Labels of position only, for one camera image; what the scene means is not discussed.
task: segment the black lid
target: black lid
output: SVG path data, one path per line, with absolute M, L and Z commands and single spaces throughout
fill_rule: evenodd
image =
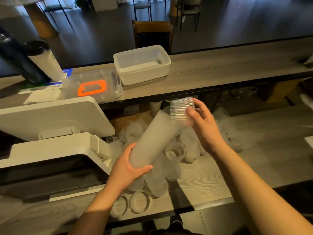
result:
M 25 50 L 27 56 L 36 56 L 48 51 L 49 45 L 44 41 L 29 41 L 25 44 Z

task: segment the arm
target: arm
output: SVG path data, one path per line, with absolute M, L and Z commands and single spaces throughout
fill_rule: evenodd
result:
M 222 139 L 213 115 L 197 99 L 199 108 L 187 109 L 195 122 L 194 130 L 203 148 L 216 161 L 224 180 L 246 218 L 252 234 L 313 234 L 311 225 L 301 214 L 266 184 Z
M 130 144 L 115 162 L 105 187 L 96 195 L 68 235 L 102 235 L 111 208 L 120 194 L 138 177 L 152 170 L 152 166 L 134 169 L 129 154 L 136 143 Z

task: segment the black water bottle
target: black water bottle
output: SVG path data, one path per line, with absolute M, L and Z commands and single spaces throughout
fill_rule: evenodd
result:
M 35 86 L 50 81 L 50 78 L 26 56 L 23 46 L 17 39 L 1 26 L 0 57 Z

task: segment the left hand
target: left hand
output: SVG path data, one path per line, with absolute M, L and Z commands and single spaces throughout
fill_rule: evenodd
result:
M 106 183 L 107 186 L 111 186 L 119 194 L 123 192 L 128 186 L 130 186 L 135 179 L 148 173 L 153 169 L 153 166 L 144 166 L 141 168 L 133 168 L 129 163 L 129 154 L 135 143 L 130 144 L 123 154 L 116 160 L 111 170 L 110 176 Z

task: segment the white device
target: white device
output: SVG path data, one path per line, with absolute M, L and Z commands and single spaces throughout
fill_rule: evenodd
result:
M 100 137 L 115 130 L 90 96 L 1 109 L 0 130 L 28 141 L 0 158 L 0 193 L 46 199 L 103 184 L 109 176 L 102 160 L 110 149 Z

